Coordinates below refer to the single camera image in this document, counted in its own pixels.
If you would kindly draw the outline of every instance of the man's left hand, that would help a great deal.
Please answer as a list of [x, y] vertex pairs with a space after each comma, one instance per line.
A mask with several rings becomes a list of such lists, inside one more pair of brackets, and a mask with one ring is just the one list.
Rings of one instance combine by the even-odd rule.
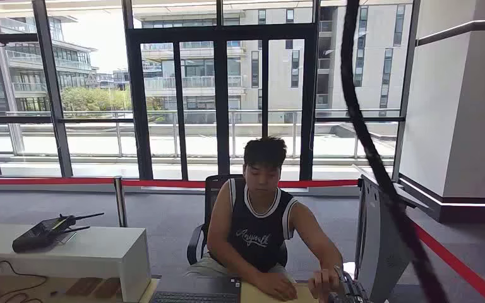
[[322, 269], [313, 273], [308, 282], [309, 291], [319, 303], [327, 303], [330, 292], [339, 291], [339, 276], [334, 269]]

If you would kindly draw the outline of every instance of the gray carpet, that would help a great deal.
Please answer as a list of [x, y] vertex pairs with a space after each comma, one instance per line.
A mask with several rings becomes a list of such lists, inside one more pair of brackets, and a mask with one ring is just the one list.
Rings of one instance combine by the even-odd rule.
[[[300, 197], [315, 214], [326, 234], [341, 250], [345, 262], [354, 260], [358, 200], [354, 198]], [[145, 227], [152, 273], [182, 273], [188, 262], [186, 248], [193, 229], [203, 223], [203, 196], [169, 194], [127, 194], [130, 227]], [[0, 192], [0, 223], [37, 223], [58, 213], [82, 215], [104, 211], [88, 219], [89, 225], [118, 225], [113, 194]], [[436, 237], [452, 253], [485, 278], [485, 225], [441, 225], [423, 212], [409, 216]], [[287, 270], [295, 279], [307, 280], [318, 268], [316, 258], [295, 237], [287, 242]], [[429, 256], [451, 302], [485, 300], [431, 251]], [[424, 302], [419, 282], [409, 266], [390, 298], [391, 303]]]

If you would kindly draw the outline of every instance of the man's arm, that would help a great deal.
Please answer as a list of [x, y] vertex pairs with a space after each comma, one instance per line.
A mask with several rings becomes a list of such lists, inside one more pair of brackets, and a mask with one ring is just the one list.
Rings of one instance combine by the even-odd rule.
[[343, 257], [335, 244], [323, 232], [309, 208], [296, 203], [289, 216], [289, 228], [296, 229], [309, 250], [317, 257], [321, 270], [309, 279], [309, 289], [313, 297], [328, 297], [329, 291], [338, 291], [339, 277], [335, 266], [343, 268]]
[[262, 273], [248, 263], [227, 242], [231, 227], [231, 200], [228, 182], [219, 191], [207, 235], [207, 248], [216, 258], [232, 272], [237, 273], [243, 280], [253, 284], [262, 292], [280, 300], [296, 298], [296, 289], [291, 282], [280, 273]]

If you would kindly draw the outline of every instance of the building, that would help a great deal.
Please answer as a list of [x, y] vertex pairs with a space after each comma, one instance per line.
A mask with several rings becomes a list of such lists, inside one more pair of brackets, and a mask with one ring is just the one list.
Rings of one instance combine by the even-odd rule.
[[97, 73], [96, 77], [100, 88], [114, 88], [114, 77], [112, 74]]
[[129, 86], [129, 71], [127, 69], [120, 69], [112, 72], [114, 79], [114, 86], [120, 90], [125, 90]]
[[[411, 4], [363, 6], [356, 30], [355, 84], [363, 109], [398, 109], [408, 40]], [[309, 23], [311, 8], [266, 8], [224, 12], [225, 25]], [[340, 56], [344, 6], [321, 7], [318, 45], [316, 108], [319, 116], [330, 109], [344, 109], [340, 79]], [[143, 28], [211, 26], [214, 14], [135, 14]], [[302, 108], [303, 40], [269, 41], [270, 123], [300, 122]], [[261, 41], [227, 43], [229, 109], [261, 109]], [[215, 108], [213, 42], [182, 42], [181, 72], [185, 110]], [[147, 102], [159, 102], [165, 110], [176, 110], [176, 84], [172, 44], [143, 44], [143, 72]], [[389, 113], [375, 113], [386, 116]], [[189, 114], [190, 123], [213, 123], [214, 115]], [[237, 120], [260, 122], [261, 116], [238, 114]]]
[[[87, 86], [95, 79], [90, 53], [95, 49], [65, 40], [62, 24], [72, 17], [49, 17], [54, 60], [61, 91], [69, 86]], [[0, 16], [0, 33], [36, 33], [34, 18]], [[0, 47], [0, 114], [49, 111], [42, 56], [38, 43], [9, 43]]]

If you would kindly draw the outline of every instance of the sky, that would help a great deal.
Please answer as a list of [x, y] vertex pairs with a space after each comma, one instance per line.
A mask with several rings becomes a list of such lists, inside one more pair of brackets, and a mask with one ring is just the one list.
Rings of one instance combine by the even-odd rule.
[[90, 59], [98, 73], [128, 68], [121, 10], [89, 11], [73, 17], [77, 22], [62, 24], [64, 40], [97, 49], [90, 53]]

